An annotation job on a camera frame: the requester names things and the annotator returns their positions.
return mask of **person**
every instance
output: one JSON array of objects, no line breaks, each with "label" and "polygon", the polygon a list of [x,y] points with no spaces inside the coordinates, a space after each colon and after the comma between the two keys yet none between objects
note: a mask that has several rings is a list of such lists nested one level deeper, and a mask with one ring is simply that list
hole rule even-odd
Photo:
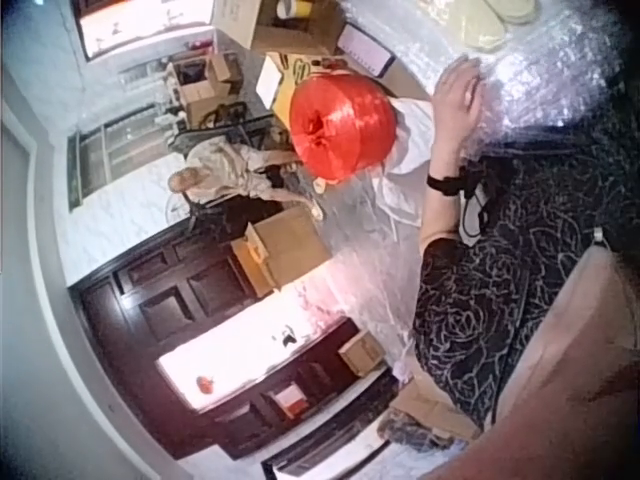
[{"label": "person", "polygon": [[172,193],[187,193],[191,200],[201,203],[227,195],[302,203],[316,220],[322,220],[317,202],[284,188],[273,188],[261,173],[268,166],[291,167],[297,162],[294,152],[260,151],[214,137],[196,145],[187,156],[187,166],[173,173],[167,183]]},{"label": "person", "polygon": [[[480,428],[495,420],[506,382],[594,229],[638,271],[640,132],[625,95],[571,125],[514,132],[488,146],[501,154],[465,165],[483,110],[480,61],[461,57],[437,82],[413,334],[422,368]],[[458,192],[478,173],[491,205],[484,234],[467,246]]]}]

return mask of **dark wooden door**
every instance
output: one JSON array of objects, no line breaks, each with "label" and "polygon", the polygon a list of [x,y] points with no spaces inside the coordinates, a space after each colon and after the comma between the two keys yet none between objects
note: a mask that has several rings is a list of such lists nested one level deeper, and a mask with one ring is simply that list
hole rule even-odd
[{"label": "dark wooden door", "polygon": [[257,300],[229,242],[249,221],[278,211],[271,202],[225,202],[202,230],[186,234],[185,224],[171,227],[71,289],[107,374],[176,458],[219,439],[212,414],[187,407],[157,361]]},{"label": "dark wooden door", "polygon": [[178,246],[184,245],[170,244],[115,272],[133,340],[156,357],[256,300],[229,246],[191,248],[186,258],[181,258]]}]

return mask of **red plastic twine spool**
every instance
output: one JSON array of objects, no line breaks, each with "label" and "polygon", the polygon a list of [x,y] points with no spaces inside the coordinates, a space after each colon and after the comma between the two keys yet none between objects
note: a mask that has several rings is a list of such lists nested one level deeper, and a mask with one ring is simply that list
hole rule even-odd
[{"label": "red plastic twine spool", "polygon": [[310,77],[291,100],[291,139],[300,159],[320,178],[344,180],[382,163],[396,138],[389,99],[367,77]]}]

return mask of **black patterned clothing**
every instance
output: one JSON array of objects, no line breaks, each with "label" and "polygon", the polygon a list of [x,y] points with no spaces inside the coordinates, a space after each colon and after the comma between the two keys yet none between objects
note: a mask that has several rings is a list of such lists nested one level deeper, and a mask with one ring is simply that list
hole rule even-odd
[{"label": "black patterned clothing", "polygon": [[472,247],[427,247],[414,320],[422,367],[481,428],[594,227],[640,264],[640,134],[629,105],[523,133],[475,167],[503,192],[488,231]]}]

